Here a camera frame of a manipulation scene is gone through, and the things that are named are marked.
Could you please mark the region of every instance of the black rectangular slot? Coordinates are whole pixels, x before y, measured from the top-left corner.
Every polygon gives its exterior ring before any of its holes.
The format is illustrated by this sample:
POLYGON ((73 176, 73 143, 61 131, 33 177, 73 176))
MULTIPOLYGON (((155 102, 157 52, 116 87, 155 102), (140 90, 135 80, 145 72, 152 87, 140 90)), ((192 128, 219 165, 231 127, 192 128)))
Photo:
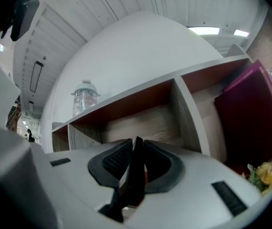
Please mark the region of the black rectangular slot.
POLYGON ((237 216, 247 209, 246 205, 224 181, 212 183, 211 185, 221 197, 233 216, 237 216))
POLYGON ((50 161, 50 164, 54 167, 54 166, 60 166, 62 164, 68 163, 71 160, 69 158, 61 158, 61 159, 57 159, 54 161, 50 161))

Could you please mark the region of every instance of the jar lid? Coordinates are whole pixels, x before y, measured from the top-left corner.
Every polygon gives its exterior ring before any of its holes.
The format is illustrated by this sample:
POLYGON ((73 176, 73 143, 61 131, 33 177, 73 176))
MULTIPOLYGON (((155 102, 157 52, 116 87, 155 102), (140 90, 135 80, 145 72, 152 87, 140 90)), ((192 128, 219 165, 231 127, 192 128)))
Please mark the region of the jar lid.
POLYGON ((97 93, 97 88, 91 84, 91 80, 82 80, 82 83, 77 85, 74 92, 79 90, 90 90, 97 93))

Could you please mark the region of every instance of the light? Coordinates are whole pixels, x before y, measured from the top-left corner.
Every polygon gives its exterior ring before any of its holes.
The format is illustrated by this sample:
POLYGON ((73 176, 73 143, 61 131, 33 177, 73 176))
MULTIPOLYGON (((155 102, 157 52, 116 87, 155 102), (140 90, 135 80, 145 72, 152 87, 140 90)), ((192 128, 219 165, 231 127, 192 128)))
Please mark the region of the light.
POLYGON ((0 51, 3 52, 4 46, 0 43, 0 51))
POLYGON ((33 112, 33 102, 29 101, 29 111, 33 112))
POLYGON ((244 36, 244 37, 247 37, 247 36, 249 35, 249 32, 240 31, 240 30, 235 30, 234 35, 235 35, 235 36, 244 36))
POLYGON ((219 27, 189 27, 197 35, 218 35, 219 27))
POLYGON ((30 91, 36 92, 37 82, 39 81, 39 77, 43 68, 43 64, 41 62, 36 61, 33 67, 31 82, 30 82, 30 91))

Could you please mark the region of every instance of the maroon folder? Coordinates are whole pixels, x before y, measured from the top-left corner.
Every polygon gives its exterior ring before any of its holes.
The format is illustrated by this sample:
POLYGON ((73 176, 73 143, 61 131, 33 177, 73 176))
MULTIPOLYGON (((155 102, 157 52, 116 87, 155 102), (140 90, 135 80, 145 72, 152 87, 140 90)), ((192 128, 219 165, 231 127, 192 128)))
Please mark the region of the maroon folder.
POLYGON ((272 80, 253 63, 215 99, 228 163, 254 166, 272 158, 272 80))

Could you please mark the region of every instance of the white wall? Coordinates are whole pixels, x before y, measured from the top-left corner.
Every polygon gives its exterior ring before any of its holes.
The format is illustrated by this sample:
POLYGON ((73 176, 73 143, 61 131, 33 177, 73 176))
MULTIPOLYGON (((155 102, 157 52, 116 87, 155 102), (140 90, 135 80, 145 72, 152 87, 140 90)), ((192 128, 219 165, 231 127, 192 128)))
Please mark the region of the white wall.
POLYGON ((51 152, 52 122, 72 118, 73 96, 91 79, 103 101, 141 83, 198 63, 222 58, 186 27, 149 12, 127 16, 104 29, 67 63, 45 105, 42 145, 51 152))

